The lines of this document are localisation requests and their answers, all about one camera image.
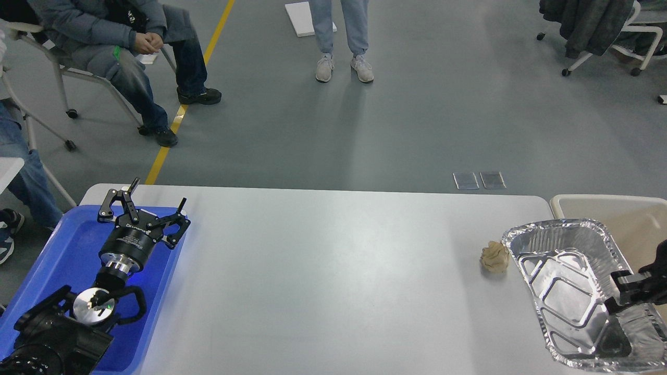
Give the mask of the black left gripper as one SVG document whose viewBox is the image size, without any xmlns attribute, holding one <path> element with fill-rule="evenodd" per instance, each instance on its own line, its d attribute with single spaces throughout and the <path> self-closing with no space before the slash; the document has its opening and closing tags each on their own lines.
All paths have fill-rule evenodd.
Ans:
<svg viewBox="0 0 667 375">
<path fill-rule="evenodd" d="M 182 198 L 173 214 L 164 217 L 145 209 L 136 209 L 131 194 L 138 183 L 140 178 L 135 178 L 126 190 L 110 189 L 98 209 L 98 223 L 114 222 L 114 229 L 98 252 L 102 264 L 100 273 L 143 271 L 158 242 L 175 249 L 190 226 L 191 221 L 182 212 L 186 197 Z M 115 216 L 112 210 L 114 202 L 120 202 L 123 215 Z M 171 226 L 177 226 L 177 231 L 165 235 L 165 229 Z"/>
</svg>

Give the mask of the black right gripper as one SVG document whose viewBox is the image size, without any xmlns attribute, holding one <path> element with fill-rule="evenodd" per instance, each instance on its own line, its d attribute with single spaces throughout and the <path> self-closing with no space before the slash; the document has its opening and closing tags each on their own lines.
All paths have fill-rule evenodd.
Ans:
<svg viewBox="0 0 667 375">
<path fill-rule="evenodd" d="M 609 297 L 604 302 L 610 315 L 645 303 L 666 304 L 666 240 L 657 245 L 655 261 L 641 267 L 639 272 L 635 274 L 629 270 L 619 270 L 610 273 L 619 291 L 618 297 Z"/>
</svg>

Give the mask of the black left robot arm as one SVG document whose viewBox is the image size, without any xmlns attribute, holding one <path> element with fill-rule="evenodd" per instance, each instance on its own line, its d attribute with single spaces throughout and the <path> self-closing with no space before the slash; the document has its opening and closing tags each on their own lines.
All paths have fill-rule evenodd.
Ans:
<svg viewBox="0 0 667 375">
<path fill-rule="evenodd" d="M 2 315 L 2 374 L 131 374 L 143 360 L 190 226 L 137 207 L 133 181 L 58 223 Z"/>
</svg>

